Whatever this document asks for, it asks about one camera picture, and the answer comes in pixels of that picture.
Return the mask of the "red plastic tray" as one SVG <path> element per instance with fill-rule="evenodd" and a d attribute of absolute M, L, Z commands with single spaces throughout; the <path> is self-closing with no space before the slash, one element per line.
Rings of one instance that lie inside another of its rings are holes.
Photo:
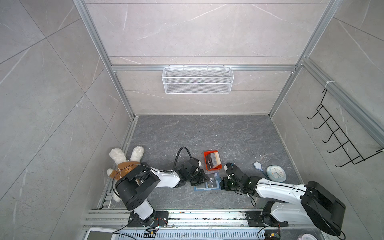
<path fill-rule="evenodd" d="M 207 171 L 218 171 L 222 169 L 222 163 L 218 151 L 204 152 Z"/>

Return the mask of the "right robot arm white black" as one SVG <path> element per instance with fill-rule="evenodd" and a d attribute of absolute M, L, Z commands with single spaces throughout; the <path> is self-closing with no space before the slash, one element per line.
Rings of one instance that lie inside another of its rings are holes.
<path fill-rule="evenodd" d="M 240 192 L 250 198 L 268 199 L 261 219 L 268 225 L 282 222 L 314 224 L 319 230 L 341 240 L 345 204 L 317 182 L 290 185 L 268 179 L 247 176 L 233 163 L 225 165 L 226 177 L 221 189 Z"/>

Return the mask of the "blue leather card holder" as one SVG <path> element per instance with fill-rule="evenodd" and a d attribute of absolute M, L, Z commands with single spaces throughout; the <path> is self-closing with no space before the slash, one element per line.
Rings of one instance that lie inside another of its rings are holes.
<path fill-rule="evenodd" d="M 212 190 L 219 190 L 221 178 L 219 176 L 219 173 L 206 173 L 207 180 L 194 187 L 194 191 L 212 191 Z"/>

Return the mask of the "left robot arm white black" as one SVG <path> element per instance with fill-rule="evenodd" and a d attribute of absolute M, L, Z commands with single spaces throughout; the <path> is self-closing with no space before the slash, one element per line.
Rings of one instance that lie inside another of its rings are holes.
<path fill-rule="evenodd" d="M 124 162 L 108 174 L 116 180 L 114 193 L 123 201 L 127 210 L 134 212 L 142 222 L 153 221 L 155 210 L 148 196 L 155 188 L 179 188 L 186 183 L 192 187 L 208 181 L 200 161 L 191 158 L 187 163 L 173 170 L 158 170 L 146 163 Z"/>

